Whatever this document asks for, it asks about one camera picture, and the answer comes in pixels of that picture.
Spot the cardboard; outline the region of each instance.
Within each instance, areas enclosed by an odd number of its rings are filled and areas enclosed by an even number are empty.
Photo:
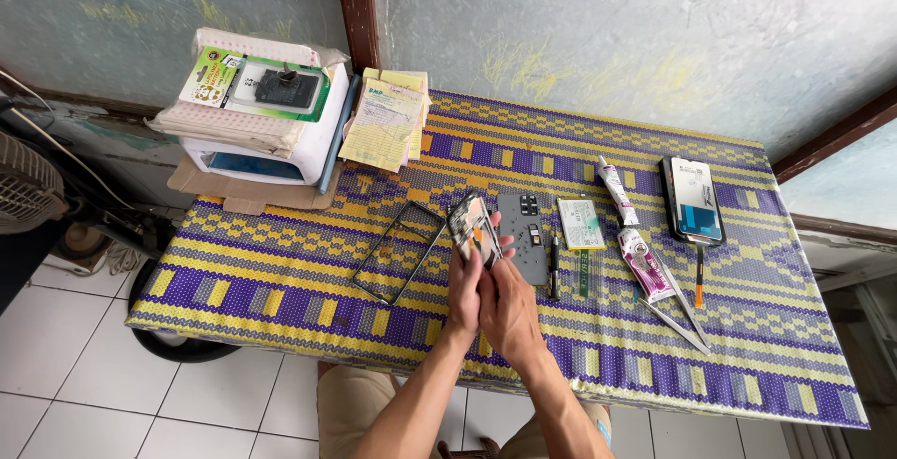
[[[334,165],[327,193],[318,194],[317,186],[257,183],[203,172],[190,156],[185,155],[169,179],[168,186],[181,192],[223,197],[225,211],[257,216],[264,211],[265,205],[316,211],[329,208],[341,173],[342,162],[338,161]]]

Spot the tweezers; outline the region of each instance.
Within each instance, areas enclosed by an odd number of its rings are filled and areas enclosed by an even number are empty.
[[[679,323],[673,320],[672,317],[667,316],[663,312],[661,312],[656,306],[653,304],[649,304],[643,297],[639,297],[639,301],[644,304],[648,310],[654,313],[655,316],[659,317],[661,321],[667,323],[667,326],[676,330],[678,334],[680,334],[683,338],[687,339],[691,345],[693,345],[697,350],[701,350],[705,356],[711,355],[711,349],[708,347],[711,341],[707,338],[707,334],[704,332],[701,325],[698,324],[698,320],[694,316],[694,310],[688,304],[688,300],[685,298],[685,295],[682,293],[682,289],[679,288],[679,284],[676,282],[676,279],[673,278],[673,274],[670,273],[670,269],[667,268],[667,265],[660,261],[660,266],[663,267],[664,272],[667,273],[667,280],[671,284],[673,284],[673,289],[676,290],[676,297],[679,298],[679,304],[682,306],[685,314],[688,316],[688,319],[691,321],[691,325],[694,326],[694,329],[698,332],[698,336],[701,339],[694,338],[694,335],[691,334],[686,328],[679,326]]]

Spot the glue tube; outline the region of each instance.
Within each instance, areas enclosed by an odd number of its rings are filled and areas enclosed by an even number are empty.
[[[616,205],[622,217],[622,224],[625,226],[639,224],[639,218],[635,215],[635,207],[630,203],[629,197],[626,196],[626,190],[622,187],[620,176],[616,173],[616,167],[607,165],[605,157],[602,155],[598,157],[598,174],[605,182],[607,190],[611,193],[613,204]]]
[[[660,261],[651,253],[648,244],[641,238],[638,230],[634,227],[624,227],[620,230],[619,239],[622,258],[626,260],[626,264],[635,274],[635,278],[639,280],[641,287],[648,294],[648,303],[654,303],[658,299],[676,293],[676,288],[669,282],[667,275],[660,267]]]

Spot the person's left hand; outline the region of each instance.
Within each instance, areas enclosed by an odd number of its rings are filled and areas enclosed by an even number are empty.
[[[489,217],[493,226],[499,224],[501,213]],[[513,236],[499,236],[499,246],[506,247],[514,242]],[[515,250],[509,249],[501,255],[514,257]],[[483,273],[483,258],[479,251],[473,251],[471,260],[465,263],[456,247],[452,247],[451,263],[448,265],[448,320],[459,329],[474,335],[480,330],[480,293],[477,283]]]

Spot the table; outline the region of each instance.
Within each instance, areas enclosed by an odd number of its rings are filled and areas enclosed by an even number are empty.
[[[329,210],[268,206],[253,217],[197,197],[126,324],[408,375],[448,312],[448,234],[396,306],[349,283],[406,200],[444,215],[469,188],[479,188],[491,208],[498,193],[537,191],[548,234],[560,231],[555,198],[585,193],[597,203],[607,239],[590,262],[589,295],[579,295],[573,251],[561,259],[561,302],[536,289],[542,332],[579,398],[869,427],[761,144],[442,91],[431,96],[421,161],[399,174],[349,163]],[[667,232],[656,163],[682,155],[711,165],[728,242],[706,253],[705,307],[696,311],[712,341],[710,357],[633,302],[638,284],[615,242],[616,214],[595,173],[599,154],[620,170],[642,236],[692,301],[695,250]],[[660,308],[690,327],[674,300]],[[526,393],[481,335],[458,384]]]

